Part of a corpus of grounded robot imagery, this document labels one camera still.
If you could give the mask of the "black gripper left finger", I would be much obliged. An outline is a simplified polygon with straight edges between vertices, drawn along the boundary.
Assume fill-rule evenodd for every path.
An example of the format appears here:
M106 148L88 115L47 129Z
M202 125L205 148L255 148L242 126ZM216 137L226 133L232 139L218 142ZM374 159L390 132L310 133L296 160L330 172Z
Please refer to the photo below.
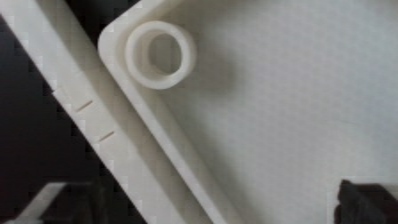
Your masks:
M51 182L6 224L109 224L102 184Z

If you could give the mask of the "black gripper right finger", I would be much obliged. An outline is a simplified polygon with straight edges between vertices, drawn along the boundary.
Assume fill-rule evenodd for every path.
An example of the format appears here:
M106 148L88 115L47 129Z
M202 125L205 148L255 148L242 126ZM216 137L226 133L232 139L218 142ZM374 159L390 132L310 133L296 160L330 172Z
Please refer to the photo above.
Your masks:
M381 184L342 181L335 224L398 224L398 198Z

